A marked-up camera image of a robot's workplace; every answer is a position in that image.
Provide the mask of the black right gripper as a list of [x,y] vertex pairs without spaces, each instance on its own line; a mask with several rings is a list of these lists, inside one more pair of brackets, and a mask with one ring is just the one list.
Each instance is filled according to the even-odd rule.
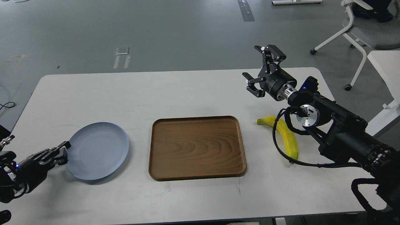
[[[247,80],[246,90],[257,98],[263,98],[265,93],[268,93],[274,100],[283,101],[285,86],[295,88],[297,85],[296,79],[280,67],[286,55],[276,45],[266,47],[255,45],[254,48],[262,55],[262,68],[257,78],[253,78],[247,72],[242,73]],[[260,84],[260,89],[256,88],[256,83]]]

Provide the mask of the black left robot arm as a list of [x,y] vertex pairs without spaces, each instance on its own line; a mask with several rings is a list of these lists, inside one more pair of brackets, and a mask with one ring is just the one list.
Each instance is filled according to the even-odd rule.
[[45,149],[17,163],[15,152],[3,150],[14,137],[10,135],[1,140],[0,200],[2,203],[9,203],[32,192],[47,178],[49,170],[56,165],[67,164],[67,150],[71,147],[69,141],[64,141],[57,147]]

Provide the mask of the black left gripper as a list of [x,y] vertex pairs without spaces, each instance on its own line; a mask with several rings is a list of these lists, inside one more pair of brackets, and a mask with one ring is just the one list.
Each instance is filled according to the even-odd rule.
[[52,166],[67,164],[67,150],[70,147],[70,142],[64,141],[57,147],[30,155],[18,163],[18,171],[22,176],[22,180],[26,182],[27,191],[33,191],[40,185],[47,178]]

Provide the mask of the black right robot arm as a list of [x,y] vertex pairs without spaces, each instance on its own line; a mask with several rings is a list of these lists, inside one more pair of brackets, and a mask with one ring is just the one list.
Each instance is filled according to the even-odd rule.
[[[254,46],[262,55],[262,68],[257,78],[249,73],[242,75],[247,80],[247,91],[257,98],[268,93],[274,100],[288,103],[287,108],[270,117],[272,138],[278,152],[290,163],[317,168],[362,168],[372,178],[356,178],[351,190],[360,205],[375,219],[387,216],[399,217],[399,150],[367,134],[368,123],[335,101],[322,96],[318,81],[309,76],[299,90],[297,81],[280,67],[286,55],[275,45]],[[320,155],[332,163],[311,164],[299,161],[283,153],[276,142],[276,129],[284,116],[282,127],[300,135],[313,137],[319,143]],[[381,212],[371,207],[358,189],[359,185],[377,185],[376,194],[391,207]]]

